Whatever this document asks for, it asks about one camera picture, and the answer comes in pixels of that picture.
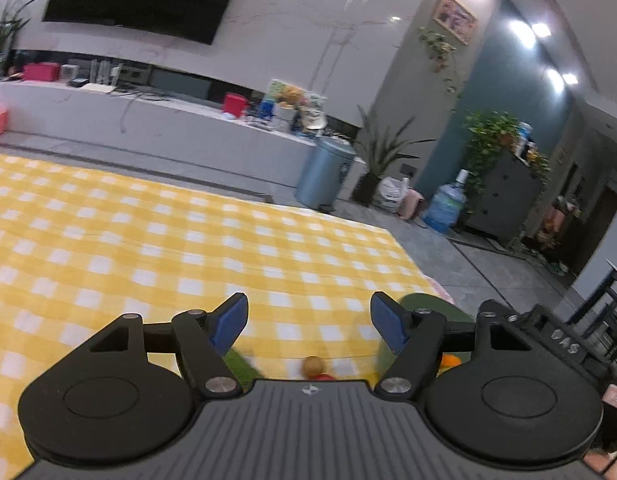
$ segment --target gray cabinet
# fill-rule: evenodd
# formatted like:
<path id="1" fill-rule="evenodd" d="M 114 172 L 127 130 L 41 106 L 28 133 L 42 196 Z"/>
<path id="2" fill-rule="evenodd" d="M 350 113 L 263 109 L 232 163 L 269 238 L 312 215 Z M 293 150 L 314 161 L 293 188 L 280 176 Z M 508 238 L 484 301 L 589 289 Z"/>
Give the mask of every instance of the gray cabinet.
<path id="1" fill-rule="evenodd" d="M 530 173 L 523 161 L 506 151 L 484 179 L 484 185 L 483 195 L 466 226 L 509 240 L 528 216 L 541 191 L 541 180 Z"/>

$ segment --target white logo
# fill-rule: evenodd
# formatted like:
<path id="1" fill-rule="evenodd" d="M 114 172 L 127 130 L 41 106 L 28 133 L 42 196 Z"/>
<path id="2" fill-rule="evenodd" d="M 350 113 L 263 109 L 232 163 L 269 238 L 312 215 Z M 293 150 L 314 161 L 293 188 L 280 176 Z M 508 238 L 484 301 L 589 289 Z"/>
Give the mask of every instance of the white logo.
<path id="1" fill-rule="evenodd" d="M 314 384 L 309 384 L 308 386 L 304 386 L 302 388 L 302 393 L 307 395 L 308 397 L 314 396 L 319 393 L 320 389 L 317 388 Z"/>

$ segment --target door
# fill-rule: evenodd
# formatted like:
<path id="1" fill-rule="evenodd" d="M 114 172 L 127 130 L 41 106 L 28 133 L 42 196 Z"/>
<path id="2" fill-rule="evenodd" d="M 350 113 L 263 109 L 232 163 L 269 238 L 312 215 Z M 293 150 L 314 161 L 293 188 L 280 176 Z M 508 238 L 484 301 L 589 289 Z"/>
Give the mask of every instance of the door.
<path id="1" fill-rule="evenodd" d="M 617 193 L 610 189 L 610 187 L 605 187 L 585 224 L 586 235 L 584 240 L 579 250 L 573 254 L 571 261 L 572 272 L 579 274 L 586 266 L 601 239 L 606 234 L 606 230 L 615 217 L 616 212 Z"/>

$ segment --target teal wall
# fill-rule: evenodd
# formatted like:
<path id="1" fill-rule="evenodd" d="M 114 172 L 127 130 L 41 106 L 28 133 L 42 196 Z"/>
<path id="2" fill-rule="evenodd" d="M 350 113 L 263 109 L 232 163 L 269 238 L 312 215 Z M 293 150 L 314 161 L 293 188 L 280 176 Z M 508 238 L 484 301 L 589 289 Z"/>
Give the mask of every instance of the teal wall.
<path id="1" fill-rule="evenodd" d="M 503 0 L 487 25 L 482 52 L 457 102 L 457 112 L 415 184 L 426 198 L 438 186 L 453 180 L 461 169 L 469 139 L 463 126 L 467 110 L 510 112 L 533 126 L 533 140 L 547 156 L 559 142 L 573 97 L 567 87 L 561 93 L 555 91 L 546 76 L 546 70 L 554 65 L 541 41 L 532 48 L 525 47 L 511 30 L 514 20 L 524 21 L 510 0 Z"/>

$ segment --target black chair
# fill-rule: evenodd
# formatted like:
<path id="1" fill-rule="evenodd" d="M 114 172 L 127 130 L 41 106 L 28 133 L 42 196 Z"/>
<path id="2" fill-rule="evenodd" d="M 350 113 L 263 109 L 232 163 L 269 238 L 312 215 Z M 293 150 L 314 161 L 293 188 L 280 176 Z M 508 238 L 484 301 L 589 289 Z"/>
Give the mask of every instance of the black chair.
<path id="1" fill-rule="evenodd" d="M 615 286 L 615 288 L 617 288 L 617 267 L 610 262 L 609 264 L 611 265 L 610 272 L 566 323 L 571 325 L 579 323 L 592 311 L 597 302 L 608 294 L 611 301 L 604 306 L 602 311 L 581 335 L 584 339 L 589 338 L 595 330 L 605 324 L 607 326 L 607 334 L 611 339 L 610 348 L 607 350 L 606 357 L 614 361 L 617 358 L 617 291 L 614 290 L 613 287 Z"/>

